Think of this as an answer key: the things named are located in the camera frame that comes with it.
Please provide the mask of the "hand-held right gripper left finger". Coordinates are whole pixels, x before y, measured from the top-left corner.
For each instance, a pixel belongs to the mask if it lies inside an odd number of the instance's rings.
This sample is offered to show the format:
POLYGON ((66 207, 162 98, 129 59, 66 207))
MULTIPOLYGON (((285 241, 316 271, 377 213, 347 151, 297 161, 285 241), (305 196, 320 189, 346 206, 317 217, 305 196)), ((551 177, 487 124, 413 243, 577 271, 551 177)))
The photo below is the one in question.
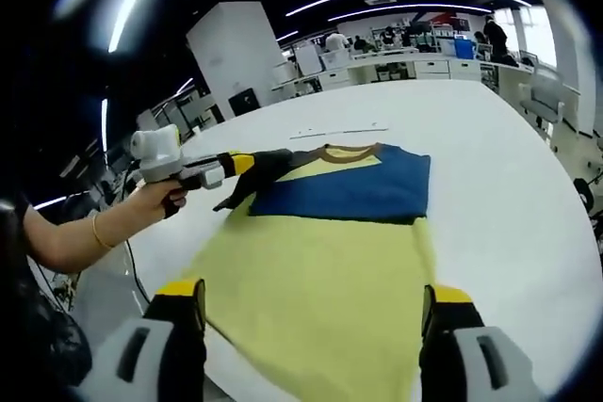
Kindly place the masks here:
POLYGON ((93 401, 202 401, 206 362, 204 280, 173 281, 141 318, 100 345, 91 368, 93 401))

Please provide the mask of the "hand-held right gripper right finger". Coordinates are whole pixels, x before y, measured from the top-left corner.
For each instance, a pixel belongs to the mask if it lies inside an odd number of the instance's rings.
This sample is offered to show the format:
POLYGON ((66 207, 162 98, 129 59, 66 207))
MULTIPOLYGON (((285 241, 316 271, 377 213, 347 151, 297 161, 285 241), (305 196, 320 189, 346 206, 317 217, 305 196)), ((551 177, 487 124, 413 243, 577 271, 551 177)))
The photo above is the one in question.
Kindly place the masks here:
POLYGON ((427 285, 419 353, 423 401, 535 401, 532 363, 500 328, 484 324, 464 291, 427 285))

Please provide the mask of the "person's left hand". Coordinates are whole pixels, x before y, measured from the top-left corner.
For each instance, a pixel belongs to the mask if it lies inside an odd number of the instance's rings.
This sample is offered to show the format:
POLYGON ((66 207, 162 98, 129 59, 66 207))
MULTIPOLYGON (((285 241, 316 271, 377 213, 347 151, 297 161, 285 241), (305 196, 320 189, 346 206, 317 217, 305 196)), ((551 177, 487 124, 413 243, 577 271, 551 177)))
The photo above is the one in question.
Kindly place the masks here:
POLYGON ((168 180, 146 184, 128 197, 125 204, 139 231, 165 217, 164 200, 177 208, 184 207, 187 203, 187 191, 178 181, 168 180))

